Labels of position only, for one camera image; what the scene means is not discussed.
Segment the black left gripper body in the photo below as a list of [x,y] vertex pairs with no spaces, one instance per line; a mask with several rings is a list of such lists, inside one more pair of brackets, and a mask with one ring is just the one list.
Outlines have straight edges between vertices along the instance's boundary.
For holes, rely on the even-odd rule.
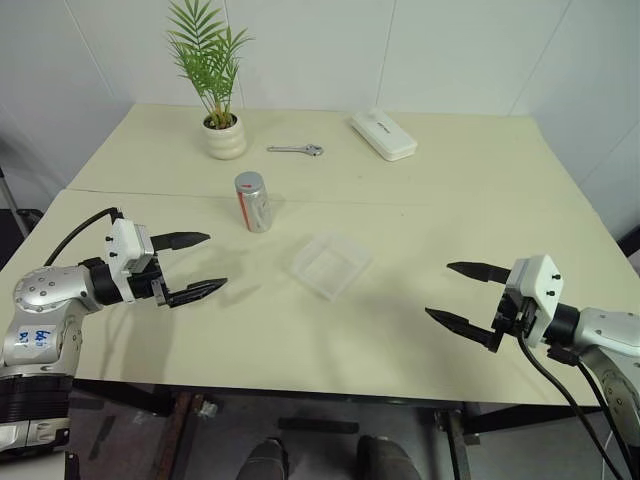
[[149,260],[141,272],[132,273],[127,281],[135,299],[153,298],[158,306],[168,305],[169,290],[156,256]]

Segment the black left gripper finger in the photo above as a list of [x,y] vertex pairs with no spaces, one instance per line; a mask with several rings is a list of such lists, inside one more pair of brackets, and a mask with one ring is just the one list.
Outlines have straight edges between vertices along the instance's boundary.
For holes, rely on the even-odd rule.
[[216,278],[189,284],[180,291],[168,292],[166,305],[170,308],[176,308],[199,301],[222,288],[227,282],[227,278]]
[[210,239],[209,234],[201,232],[171,232],[151,237],[155,251],[180,250],[195,246]]

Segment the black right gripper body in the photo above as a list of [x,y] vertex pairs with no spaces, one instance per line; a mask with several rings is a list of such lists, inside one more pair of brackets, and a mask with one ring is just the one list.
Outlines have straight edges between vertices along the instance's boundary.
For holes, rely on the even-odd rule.
[[491,327],[494,330],[491,350],[497,351],[505,335],[526,340],[537,320],[538,307],[529,297],[522,297],[514,290],[505,289]]

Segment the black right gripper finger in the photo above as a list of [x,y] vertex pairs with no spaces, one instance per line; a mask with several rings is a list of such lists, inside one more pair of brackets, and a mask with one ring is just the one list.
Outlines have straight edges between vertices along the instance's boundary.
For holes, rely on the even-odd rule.
[[468,278],[485,283],[505,284],[511,273],[510,269],[481,262],[456,261],[448,263],[447,267]]
[[471,324],[468,319],[447,311],[426,307],[425,312],[449,331],[481,344],[491,352],[496,352],[498,350],[502,340],[501,333],[475,326]]

